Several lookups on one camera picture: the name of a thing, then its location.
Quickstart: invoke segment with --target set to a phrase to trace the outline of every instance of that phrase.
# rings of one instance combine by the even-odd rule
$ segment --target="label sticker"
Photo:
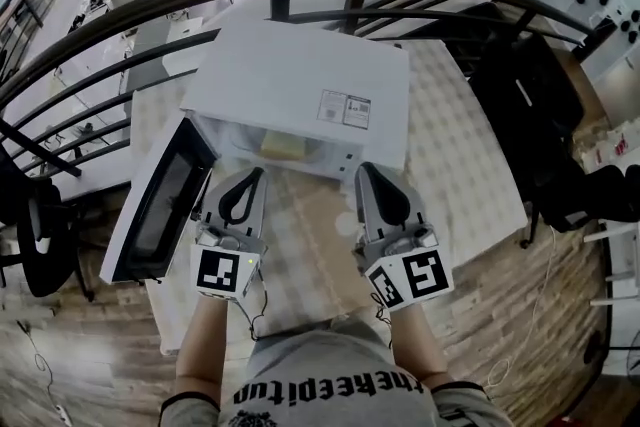
[[[322,91],[318,119],[356,128],[369,128],[371,100],[345,95],[337,91]]]
[[[345,105],[347,105],[347,95],[323,89],[318,119],[342,124]]]
[[[349,96],[347,98],[347,108],[344,111],[345,125],[352,127],[369,128],[369,113],[371,112],[371,100]]]

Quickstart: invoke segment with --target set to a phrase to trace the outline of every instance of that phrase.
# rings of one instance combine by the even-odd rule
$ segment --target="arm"
[[[396,365],[411,373],[427,388],[454,381],[422,306],[412,304],[391,313],[391,338]]]
[[[227,348],[227,302],[202,296],[176,364],[176,393],[197,391],[220,404]]]

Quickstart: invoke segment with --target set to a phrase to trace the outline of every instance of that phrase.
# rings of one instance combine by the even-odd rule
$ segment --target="wire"
[[[258,315],[253,317],[253,319],[249,319],[249,315],[247,315],[247,312],[240,304],[240,301],[236,303],[239,306],[240,311],[242,311],[245,318],[247,319],[247,322],[249,323],[249,332],[251,333],[251,339],[254,342],[257,342],[258,340],[260,340],[260,337],[256,335],[256,329],[255,329],[256,320],[258,320],[260,317],[264,317],[264,312],[267,309],[267,305],[269,304],[269,294],[267,293],[267,286],[264,283],[264,278],[262,277],[262,271],[260,269],[258,269],[258,277],[260,278],[260,282],[262,283],[262,289],[264,290],[264,305],[262,306],[262,311]]]
[[[524,342],[522,343],[520,348],[516,351],[515,355],[513,356],[513,360],[511,360],[510,358],[503,358],[499,361],[496,361],[496,363],[491,367],[491,370],[489,370],[489,375],[487,376],[486,388],[495,388],[497,386],[500,386],[506,380],[506,378],[509,375],[509,372],[511,372],[511,370],[515,367],[516,361],[520,357],[520,354],[522,354],[522,351],[524,351],[524,349],[529,344],[529,339],[531,338],[531,334],[533,333],[533,328],[536,326],[536,322],[538,321],[538,319],[536,318],[538,305],[540,304],[540,299],[542,299],[542,296],[544,295],[544,292],[547,289],[547,283],[549,283],[549,274],[551,273],[551,263],[553,262],[553,257],[556,254],[556,230],[554,230],[553,227],[551,226],[549,227],[551,228],[551,233],[553,234],[553,248],[551,249],[551,254],[549,255],[549,262],[547,263],[547,273],[544,277],[544,284],[542,285],[542,290],[540,290],[540,293],[536,298],[536,302],[533,305],[533,313],[531,314],[531,324],[529,325],[529,332],[527,333],[527,337],[524,339]],[[493,376],[495,369],[501,364],[506,364],[504,375],[498,382],[492,382],[491,377]]]
[[[383,322],[384,324],[386,324],[389,327],[389,334],[391,335],[392,331],[391,331],[391,320],[386,318],[384,316],[384,303],[382,302],[382,299],[380,299],[380,296],[378,294],[376,294],[375,292],[371,293],[371,299],[373,299],[373,302],[376,303],[378,305],[378,311],[376,311],[376,319],[378,319],[380,322]],[[391,342],[393,340],[389,339],[389,349],[391,349]]]
[[[51,395],[51,385],[53,384],[53,372],[51,371],[51,367],[49,366],[49,363],[47,363],[47,360],[44,358],[44,356],[40,354],[40,351],[38,350],[38,347],[36,347],[36,344],[34,343],[33,338],[31,338],[31,333],[29,332],[28,324],[25,326],[19,320],[16,320],[16,323],[18,324],[22,332],[25,335],[27,335],[27,338],[29,338],[31,345],[33,345],[33,350],[35,351],[33,359],[36,364],[36,368],[40,370],[40,372],[49,371],[49,384],[47,384],[47,396],[49,397],[49,401],[51,402],[53,409],[56,409],[56,403],[54,402],[53,396]]]

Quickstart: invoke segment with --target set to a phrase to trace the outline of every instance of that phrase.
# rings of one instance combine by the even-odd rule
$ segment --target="microwave door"
[[[176,112],[131,182],[100,271],[105,282],[166,275],[215,161],[192,121]]]

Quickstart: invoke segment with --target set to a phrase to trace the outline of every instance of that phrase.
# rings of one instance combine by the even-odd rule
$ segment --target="person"
[[[259,339],[248,382],[220,408],[227,303],[201,297],[161,427],[508,427],[477,384],[455,381],[420,305],[391,313],[393,352],[356,318]]]

